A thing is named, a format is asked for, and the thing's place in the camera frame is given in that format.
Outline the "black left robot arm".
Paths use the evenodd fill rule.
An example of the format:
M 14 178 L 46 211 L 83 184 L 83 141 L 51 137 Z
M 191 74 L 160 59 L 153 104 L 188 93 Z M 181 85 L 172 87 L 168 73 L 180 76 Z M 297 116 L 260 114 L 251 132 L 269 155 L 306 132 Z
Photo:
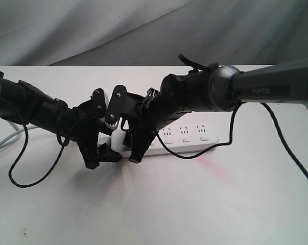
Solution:
M 88 169 L 97 168 L 101 162 L 118 162 L 120 153 L 108 143 L 98 145 L 100 133 L 111 135 L 105 125 L 108 98 L 103 89 L 97 88 L 90 100 L 77 107 L 53 99 L 38 88 L 25 82 L 17 83 L 4 78 L 0 71 L 0 117 L 19 125 L 32 124 L 77 143 Z

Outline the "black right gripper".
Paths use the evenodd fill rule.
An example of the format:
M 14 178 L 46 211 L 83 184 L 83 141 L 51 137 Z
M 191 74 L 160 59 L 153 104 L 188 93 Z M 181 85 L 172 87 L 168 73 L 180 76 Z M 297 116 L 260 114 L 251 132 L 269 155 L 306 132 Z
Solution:
M 154 97 L 120 92 L 122 109 L 120 115 L 128 121 L 129 128 L 122 126 L 125 132 L 124 146 L 131 146 L 129 161 L 140 163 L 152 141 L 155 130 L 174 122 L 174 92 L 159 92 Z

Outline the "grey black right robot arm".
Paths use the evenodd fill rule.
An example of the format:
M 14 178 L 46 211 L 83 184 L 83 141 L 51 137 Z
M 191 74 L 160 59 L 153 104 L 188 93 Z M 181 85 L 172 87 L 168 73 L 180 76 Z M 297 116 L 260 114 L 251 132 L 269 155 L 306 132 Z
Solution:
M 131 131 L 129 160 L 140 163 L 155 132 L 190 112 L 231 112 L 242 103 L 303 104 L 308 110 L 308 59 L 251 71 L 217 66 L 167 75 L 158 94 L 125 116 Z

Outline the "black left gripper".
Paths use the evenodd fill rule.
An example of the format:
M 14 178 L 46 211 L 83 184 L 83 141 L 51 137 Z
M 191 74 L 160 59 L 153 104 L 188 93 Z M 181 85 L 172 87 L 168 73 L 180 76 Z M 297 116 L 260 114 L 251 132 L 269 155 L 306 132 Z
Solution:
M 111 149 L 107 143 L 97 147 L 99 132 L 111 136 L 116 130 L 116 123 L 99 121 L 97 125 L 96 110 L 91 100 L 77 107 L 64 107 L 57 115 L 57 141 L 62 147 L 70 141 L 77 143 L 85 166 L 88 169 L 97 168 L 101 162 L 119 162 L 123 157 Z

